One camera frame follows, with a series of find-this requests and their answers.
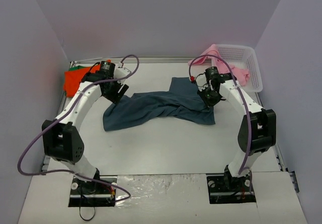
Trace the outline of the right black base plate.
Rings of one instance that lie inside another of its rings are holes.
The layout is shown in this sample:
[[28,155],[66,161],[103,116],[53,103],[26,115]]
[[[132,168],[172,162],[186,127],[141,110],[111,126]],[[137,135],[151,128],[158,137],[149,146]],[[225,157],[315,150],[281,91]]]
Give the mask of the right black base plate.
[[223,174],[206,175],[206,181],[210,204],[256,203],[249,175],[233,178],[232,186],[229,187]]

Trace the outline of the orange folded t shirt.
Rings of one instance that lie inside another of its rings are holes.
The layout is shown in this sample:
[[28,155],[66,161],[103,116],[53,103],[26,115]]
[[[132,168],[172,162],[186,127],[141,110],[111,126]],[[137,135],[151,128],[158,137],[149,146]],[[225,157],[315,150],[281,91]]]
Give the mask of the orange folded t shirt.
[[66,71],[64,73],[63,90],[65,91],[67,98],[72,98],[77,93],[80,83],[87,73],[94,74],[100,69],[100,63],[101,61],[96,62],[90,67],[74,71]]

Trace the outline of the white plastic basket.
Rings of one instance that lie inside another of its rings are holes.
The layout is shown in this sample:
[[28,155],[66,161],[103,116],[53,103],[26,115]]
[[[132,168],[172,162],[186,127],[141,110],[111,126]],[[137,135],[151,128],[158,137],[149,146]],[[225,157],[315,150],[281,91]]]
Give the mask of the white plastic basket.
[[245,91],[255,93],[262,91],[261,73],[253,48],[231,44],[212,44],[209,50],[213,50],[231,66],[235,66],[235,69],[244,69],[248,73],[246,82],[242,84]]

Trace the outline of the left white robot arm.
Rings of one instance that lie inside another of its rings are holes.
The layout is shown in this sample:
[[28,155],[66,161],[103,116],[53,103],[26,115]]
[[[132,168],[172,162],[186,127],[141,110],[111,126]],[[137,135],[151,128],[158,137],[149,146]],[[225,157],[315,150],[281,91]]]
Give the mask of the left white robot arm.
[[85,144],[79,134],[80,127],[93,104],[101,97],[117,104],[129,86],[125,79],[131,71],[109,61],[102,61],[99,70],[88,71],[70,103],[52,121],[42,125],[44,152],[52,159],[63,163],[90,193],[100,190],[99,170],[85,157]]

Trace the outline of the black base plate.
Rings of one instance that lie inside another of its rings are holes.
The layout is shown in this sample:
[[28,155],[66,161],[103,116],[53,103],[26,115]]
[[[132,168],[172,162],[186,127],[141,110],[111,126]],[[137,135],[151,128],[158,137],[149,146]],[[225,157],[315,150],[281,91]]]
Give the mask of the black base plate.
[[233,178],[232,186],[229,187],[223,174],[206,175],[206,181],[210,204],[256,203],[249,175]]
[[114,207],[115,196],[115,187],[97,182],[85,182],[74,177],[68,207]]

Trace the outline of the green folded t shirt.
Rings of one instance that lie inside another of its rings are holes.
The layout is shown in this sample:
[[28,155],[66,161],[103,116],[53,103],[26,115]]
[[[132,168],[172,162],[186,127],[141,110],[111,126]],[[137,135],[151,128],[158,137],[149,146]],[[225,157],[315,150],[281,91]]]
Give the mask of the green folded t shirt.
[[69,68],[69,71],[79,70],[79,69],[83,69],[83,68],[86,68],[86,67],[78,65],[78,66],[74,66],[74,67]]

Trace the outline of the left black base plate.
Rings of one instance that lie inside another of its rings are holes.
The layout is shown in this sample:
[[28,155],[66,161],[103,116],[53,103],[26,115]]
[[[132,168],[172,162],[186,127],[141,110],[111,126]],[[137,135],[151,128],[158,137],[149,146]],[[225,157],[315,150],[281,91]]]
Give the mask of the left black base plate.
[[68,207],[114,207],[115,196],[115,187],[97,182],[85,182],[74,177]]

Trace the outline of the blue t shirt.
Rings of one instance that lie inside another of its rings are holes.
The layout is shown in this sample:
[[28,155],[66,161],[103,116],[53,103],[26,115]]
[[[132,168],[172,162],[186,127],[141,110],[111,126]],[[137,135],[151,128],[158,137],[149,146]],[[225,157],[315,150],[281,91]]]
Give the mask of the blue t shirt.
[[154,118],[175,117],[196,124],[215,124],[212,108],[197,95],[188,78],[172,78],[168,91],[134,93],[111,104],[103,114],[103,129],[115,131],[142,125]]

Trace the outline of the pink t shirt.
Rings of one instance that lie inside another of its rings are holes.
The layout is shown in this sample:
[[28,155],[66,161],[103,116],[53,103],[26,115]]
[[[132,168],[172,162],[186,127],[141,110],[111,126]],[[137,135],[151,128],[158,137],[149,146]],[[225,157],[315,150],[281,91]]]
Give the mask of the pink t shirt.
[[[212,54],[212,55],[216,55],[216,56],[219,56],[220,58],[222,58],[216,44],[212,44],[201,55],[206,55],[206,54]],[[224,64],[223,61],[217,59],[216,57],[204,56],[204,57],[198,58],[196,61],[194,61],[194,65],[203,64],[205,62],[205,60],[207,60],[207,59],[211,60],[212,65],[217,67],[219,73],[222,73],[222,74],[230,73],[226,64]],[[242,68],[236,67],[231,64],[229,64],[229,67],[231,68],[232,73],[236,77],[236,79],[238,80],[239,84],[242,87],[246,86],[248,80],[250,79],[249,70],[242,69]]]

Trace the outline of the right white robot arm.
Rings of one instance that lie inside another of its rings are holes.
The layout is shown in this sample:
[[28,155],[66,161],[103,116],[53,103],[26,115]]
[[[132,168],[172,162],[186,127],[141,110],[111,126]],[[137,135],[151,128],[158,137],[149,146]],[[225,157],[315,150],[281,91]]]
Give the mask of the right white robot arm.
[[237,153],[227,165],[228,174],[223,177],[225,188],[235,190],[259,156],[276,144],[276,113],[256,103],[232,74],[220,74],[214,66],[207,68],[201,79],[196,79],[196,85],[197,94],[206,106],[214,107],[226,100],[241,117]]

